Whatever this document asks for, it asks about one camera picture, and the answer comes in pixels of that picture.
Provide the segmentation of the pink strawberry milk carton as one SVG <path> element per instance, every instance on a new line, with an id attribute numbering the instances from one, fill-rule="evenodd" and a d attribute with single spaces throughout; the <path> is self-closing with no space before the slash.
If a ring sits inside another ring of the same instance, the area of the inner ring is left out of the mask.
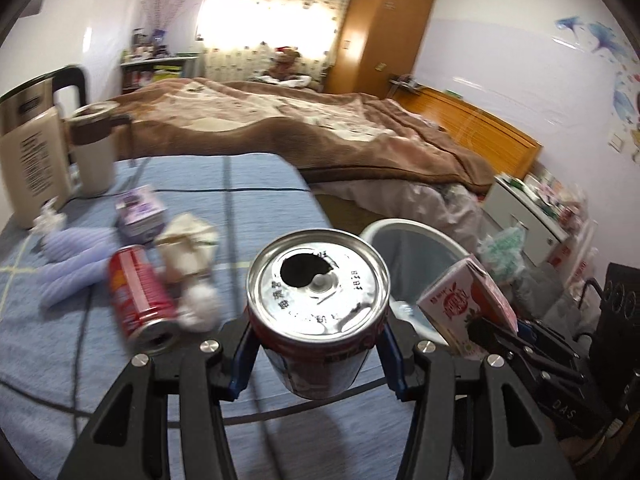
<path id="1" fill-rule="evenodd" d="M 468 327 L 476 318 L 518 333 L 518 318 L 506 296 L 473 256 L 454 263 L 425 289 L 418 307 L 451 350 L 464 358 L 477 360 L 486 354 L 469 335 Z"/>

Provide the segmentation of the red cartoon drink can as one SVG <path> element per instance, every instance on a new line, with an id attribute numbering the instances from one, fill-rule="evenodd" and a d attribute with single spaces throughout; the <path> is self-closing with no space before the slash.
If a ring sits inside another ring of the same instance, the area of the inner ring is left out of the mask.
<path id="1" fill-rule="evenodd" d="M 120 248 L 108 263 L 108 289 L 124 338 L 136 353 L 160 353 L 179 337 L 175 301 L 140 245 Z"/>

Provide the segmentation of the white tissue ball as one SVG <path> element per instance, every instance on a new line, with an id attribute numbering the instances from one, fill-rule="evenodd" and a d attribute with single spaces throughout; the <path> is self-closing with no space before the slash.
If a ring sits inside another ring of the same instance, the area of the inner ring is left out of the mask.
<path id="1" fill-rule="evenodd" d="M 183 330 L 192 333 L 213 330 L 219 324 L 220 309 L 217 289 L 208 281 L 189 278 L 182 283 L 177 321 Z"/>

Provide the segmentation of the red can top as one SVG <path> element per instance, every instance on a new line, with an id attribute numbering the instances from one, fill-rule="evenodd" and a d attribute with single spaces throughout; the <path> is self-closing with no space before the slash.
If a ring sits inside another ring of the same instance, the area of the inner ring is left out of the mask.
<path id="1" fill-rule="evenodd" d="M 285 388 L 307 400 L 346 391 L 382 332 L 390 274 L 362 238 L 340 230 L 280 236 L 254 258 L 246 310 Z"/>

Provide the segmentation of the beige paper bag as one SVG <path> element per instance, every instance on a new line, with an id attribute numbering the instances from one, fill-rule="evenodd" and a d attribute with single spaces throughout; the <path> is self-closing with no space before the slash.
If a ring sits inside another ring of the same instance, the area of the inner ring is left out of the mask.
<path id="1" fill-rule="evenodd" d="M 154 238 L 169 284 L 208 275 L 218 245 L 217 227 L 190 212 L 172 218 Z"/>

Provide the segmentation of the purple blueberry milk carton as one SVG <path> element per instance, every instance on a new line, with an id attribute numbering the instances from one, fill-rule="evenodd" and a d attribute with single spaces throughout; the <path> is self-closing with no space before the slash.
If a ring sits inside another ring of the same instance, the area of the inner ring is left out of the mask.
<path id="1" fill-rule="evenodd" d="M 117 229 L 130 244 L 152 242 L 166 224 L 166 207 L 149 184 L 120 194 L 115 209 Z"/>

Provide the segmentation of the white tissue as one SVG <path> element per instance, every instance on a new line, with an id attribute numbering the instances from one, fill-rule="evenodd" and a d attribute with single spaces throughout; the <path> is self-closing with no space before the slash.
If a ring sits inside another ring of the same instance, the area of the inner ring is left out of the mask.
<path id="1" fill-rule="evenodd" d="M 40 214 L 34 220 L 32 234 L 47 236 L 54 232 L 60 232 L 66 228 L 67 217 L 64 212 L 55 208 L 56 197 L 47 200 L 40 209 Z"/>

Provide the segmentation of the white nightstand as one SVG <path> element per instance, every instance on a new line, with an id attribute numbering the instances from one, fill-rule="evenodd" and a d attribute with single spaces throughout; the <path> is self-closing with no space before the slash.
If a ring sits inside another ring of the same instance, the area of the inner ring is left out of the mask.
<path id="1" fill-rule="evenodd" d="M 528 195 L 509 184 L 500 174 L 482 201 L 478 237 L 494 236 L 500 231 L 520 224 L 525 232 L 522 254 L 531 266 L 546 261 L 563 243 L 572 238 L 558 222 L 545 214 Z"/>

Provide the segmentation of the pink bed sheet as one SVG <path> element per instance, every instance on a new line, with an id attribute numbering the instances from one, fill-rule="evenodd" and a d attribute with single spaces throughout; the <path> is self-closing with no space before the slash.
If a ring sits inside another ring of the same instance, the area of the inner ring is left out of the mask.
<path id="1" fill-rule="evenodd" d="M 483 211 L 476 195 L 460 184 L 351 180 L 314 184 L 311 191 L 334 228 L 359 234 L 378 220 L 412 220 L 476 251 Z"/>

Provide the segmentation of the white electric kettle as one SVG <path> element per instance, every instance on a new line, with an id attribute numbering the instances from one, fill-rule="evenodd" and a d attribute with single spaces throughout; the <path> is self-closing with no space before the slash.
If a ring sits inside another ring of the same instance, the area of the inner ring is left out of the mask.
<path id="1" fill-rule="evenodd" d="M 15 222 L 29 230 L 43 205 L 72 194 L 70 158 L 56 92 L 73 87 L 88 104 L 85 72 L 69 65 L 32 78 L 1 97 L 1 172 Z"/>

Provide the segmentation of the white brown-lidded mug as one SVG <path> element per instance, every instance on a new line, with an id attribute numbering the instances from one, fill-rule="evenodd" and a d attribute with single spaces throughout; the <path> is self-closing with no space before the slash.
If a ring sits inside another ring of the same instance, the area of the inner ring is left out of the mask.
<path id="1" fill-rule="evenodd" d="M 117 113 L 116 101 L 101 101 L 78 108 L 66 119 L 70 146 L 76 162 L 81 193 L 96 196 L 106 193 L 114 184 L 117 160 L 116 141 L 112 131 L 126 128 L 130 162 L 134 162 L 134 128 L 132 117 Z"/>

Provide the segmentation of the wooden wardrobe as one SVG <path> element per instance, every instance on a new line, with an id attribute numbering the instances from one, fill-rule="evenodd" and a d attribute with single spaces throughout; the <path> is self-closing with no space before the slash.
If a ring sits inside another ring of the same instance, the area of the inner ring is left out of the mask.
<path id="1" fill-rule="evenodd" d="M 326 93 L 385 98 L 412 73 L 435 0 L 350 0 Z"/>

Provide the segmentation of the brown teddy bear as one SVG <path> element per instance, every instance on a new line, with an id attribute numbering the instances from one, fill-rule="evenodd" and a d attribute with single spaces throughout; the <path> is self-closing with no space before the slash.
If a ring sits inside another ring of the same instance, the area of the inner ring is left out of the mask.
<path id="1" fill-rule="evenodd" d="M 268 70 L 264 77 L 270 84 L 293 80 L 300 76 L 298 61 L 300 53 L 293 47 L 277 47 L 274 49 Z"/>

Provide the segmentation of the heart patterned curtain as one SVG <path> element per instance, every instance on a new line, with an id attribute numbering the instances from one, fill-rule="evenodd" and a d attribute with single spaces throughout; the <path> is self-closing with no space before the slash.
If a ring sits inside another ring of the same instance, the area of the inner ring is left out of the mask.
<path id="1" fill-rule="evenodd" d="M 349 1 L 204 0 L 196 23 L 204 76 L 249 80 L 294 53 L 293 72 L 321 84 L 335 63 Z"/>

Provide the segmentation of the white wall switch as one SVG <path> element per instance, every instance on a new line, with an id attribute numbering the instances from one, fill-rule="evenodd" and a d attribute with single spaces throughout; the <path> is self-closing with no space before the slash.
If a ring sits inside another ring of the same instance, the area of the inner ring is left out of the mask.
<path id="1" fill-rule="evenodd" d="M 617 153 L 621 153 L 624 148 L 624 140 L 617 134 L 612 134 L 608 138 L 608 145 Z"/>

